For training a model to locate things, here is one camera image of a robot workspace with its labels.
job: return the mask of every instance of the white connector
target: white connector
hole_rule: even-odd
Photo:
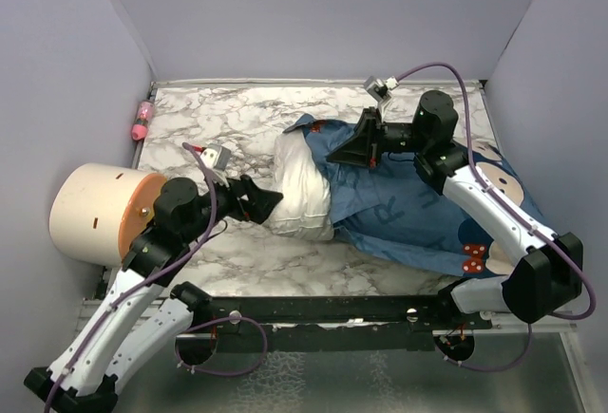
[[[385,84],[387,85],[388,90],[393,90],[399,86],[399,81],[397,81],[394,76],[391,76],[386,80]]]
[[[230,149],[219,144],[209,144],[200,157],[209,169],[225,171],[231,156]]]

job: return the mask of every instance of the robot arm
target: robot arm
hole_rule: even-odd
[[[563,260],[537,236],[556,242],[582,266],[582,244],[572,234],[556,236],[508,197],[503,201],[535,229],[531,232],[488,193],[493,187],[478,168],[480,184],[468,166],[446,178],[443,194],[472,216],[503,247],[516,265],[510,276],[470,279],[456,286],[451,296],[462,313],[507,311],[526,323],[534,323],[580,295],[581,283]]]
[[[259,189],[248,176],[217,180],[221,184],[216,186],[214,224],[227,216],[261,224],[283,198],[280,193]],[[131,376],[162,345],[190,327],[200,304],[199,297],[195,301],[189,299],[192,294],[171,297],[153,317],[131,332],[181,266],[128,295],[118,305],[117,299],[187,254],[189,244],[208,227],[210,209],[210,194],[200,196],[193,180],[168,180],[154,202],[153,220],[133,240],[123,268],[101,306],[72,345],[49,367],[33,369],[25,385],[43,401],[55,385],[52,407],[60,413],[112,411]],[[66,368],[77,350],[81,351],[80,357]]]
[[[526,323],[534,323],[580,295],[580,278],[546,243],[555,242],[581,268],[580,240],[572,234],[557,236],[501,196],[507,211],[488,193],[493,187],[489,179],[477,168],[482,183],[478,181],[462,148],[453,142],[458,114],[446,93],[426,92],[412,122],[397,123],[383,121],[395,80],[383,83],[371,77],[364,87],[378,107],[363,110],[353,135],[327,156],[328,161],[373,169],[384,153],[413,153],[421,180],[472,216],[501,244],[516,266],[509,276],[467,279],[449,287],[460,312],[508,311]],[[534,231],[519,220],[529,223]]]

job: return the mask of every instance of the cartoon print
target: cartoon print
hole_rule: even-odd
[[[495,187],[503,192],[516,205],[522,205],[523,188],[513,176],[491,163],[480,161],[477,165]],[[514,266],[497,242],[492,242],[488,254],[489,258],[485,261],[485,265],[489,270],[501,275],[509,275],[513,272]]]
[[[499,168],[495,164],[478,161],[477,166],[484,172],[489,180],[503,192],[509,199],[511,199],[516,205],[521,205],[523,202],[523,188],[520,183],[510,174]],[[463,243],[465,253],[470,254],[471,257],[463,264],[463,274],[471,275],[475,273],[485,272],[484,269],[477,271],[477,261],[481,260],[484,262],[483,266],[488,270],[487,273],[493,273],[497,275],[507,275],[513,272],[513,265],[504,253],[504,250],[494,242],[490,235],[472,218],[465,220],[458,231],[458,238]],[[470,253],[466,247],[484,246],[487,247],[485,253]]]
[[[465,245],[465,253],[470,258],[463,263],[463,271],[466,273],[481,273],[485,271],[484,255],[485,245]]]
[[[391,197],[387,204],[378,205],[373,209],[373,213],[376,215],[376,218],[378,218],[378,222],[381,225],[388,225],[406,214],[404,211],[392,211],[392,206],[394,206],[396,200],[397,197]]]
[[[463,138],[454,138],[456,142],[466,147],[466,140]],[[473,152],[477,152],[479,155],[487,160],[491,161],[502,161],[503,158],[496,152],[496,149],[487,141],[473,140]]]

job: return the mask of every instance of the black metal bar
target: black metal bar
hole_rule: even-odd
[[[412,330],[448,329],[467,321],[474,329],[489,329],[479,313],[448,312],[437,295],[416,296],[316,296],[316,297],[214,297],[214,315],[228,316],[233,310],[259,323],[408,322]]]
[[[432,333],[411,332],[409,323],[324,329],[318,325],[274,328],[265,325],[269,351],[315,352],[399,349],[433,351]],[[238,334],[219,333],[216,352],[256,353],[262,348],[259,330],[239,326]]]

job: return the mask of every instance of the white plastic casing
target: white plastic casing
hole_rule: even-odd
[[[193,313],[177,299],[164,301],[153,316],[131,332],[114,354],[106,375],[116,375],[116,394],[157,351],[192,324]]]
[[[531,234],[523,225],[510,215],[485,189],[493,186],[480,168],[477,168],[484,184],[475,179],[469,166],[456,171],[456,174],[446,179],[444,196],[458,204],[472,216],[482,228],[503,248],[513,265],[528,254],[527,249],[539,249],[545,243],[536,235]],[[541,225],[518,207],[507,196],[501,198],[541,234],[553,239],[554,231]],[[503,299],[503,282],[507,276],[471,279],[458,285],[451,292],[458,309],[463,313],[476,311],[510,311]]]
[[[85,328],[76,337],[70,347],[49,367],[51,380],[55,382],[66,367],[67,362],[72,357],[73,352],[84,341],[91,328],[97,323],[99,317],[118,296],[138,285],[143,281],[143,277],[131,270],[119,271],[116,280],[112,285],[110,293],[105,297],[102,304],[86,323]],[[86,346],[79,361],[73,370],[66,376],[61,384],[61,388],[69,390],[76,389],[79,397],[92,394],[97,390],[104,378],[112,357],[123,343],[128,333],[133,329],[137,320],[148,306],[159,297],[164,290],[162,286],[151,285],[144,287],[129,296],[118,308],[111,313],[105,320],[95,336]]]
[[[465,166],[457,170],[453,177],[446,179],[444,196],[472,216],[500,244],[511,263],[515,265],[527,255],[528,247],[538,249],[545,244],[537,236],[530,234],[489,193],[484,191],[485,187],[493,185],[480,168],[477,168],[477,171],[485,181],[484,186],[477,182],[473,172],[468,166]],[[506,195],[502,195],[502,198],[519,216],[531,225],[535,225],[537,231],[553,239],[553,230],[541,225]]]

